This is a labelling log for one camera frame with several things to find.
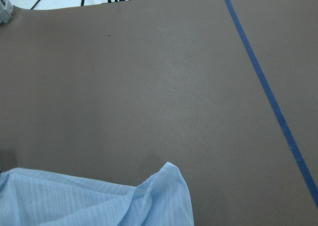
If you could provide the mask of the light blue button shirt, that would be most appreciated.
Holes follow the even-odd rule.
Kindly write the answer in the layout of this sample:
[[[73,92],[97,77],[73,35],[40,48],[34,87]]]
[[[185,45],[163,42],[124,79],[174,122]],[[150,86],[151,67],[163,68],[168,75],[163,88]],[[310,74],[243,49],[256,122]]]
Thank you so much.
[[[138,186],[42,170],[0,175],[3,226],[192,226],[188,186],[167,162]]]

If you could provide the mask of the brown paper table cover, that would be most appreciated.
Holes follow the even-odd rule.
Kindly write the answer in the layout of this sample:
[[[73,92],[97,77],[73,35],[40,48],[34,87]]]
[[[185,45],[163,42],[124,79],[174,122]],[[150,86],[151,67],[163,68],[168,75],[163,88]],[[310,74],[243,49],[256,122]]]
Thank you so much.
[[[0,164],[138,186],[177,166],[195,226],[318,223],[318,0],[15,7]]]

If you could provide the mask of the aluminium frame post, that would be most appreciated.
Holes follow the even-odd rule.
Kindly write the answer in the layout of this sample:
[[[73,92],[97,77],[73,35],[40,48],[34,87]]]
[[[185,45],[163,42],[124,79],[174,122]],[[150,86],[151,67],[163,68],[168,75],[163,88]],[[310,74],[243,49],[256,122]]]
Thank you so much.
[[[0,0],[0,23],[10,23],[13,14],[13,5],[9,0]]]

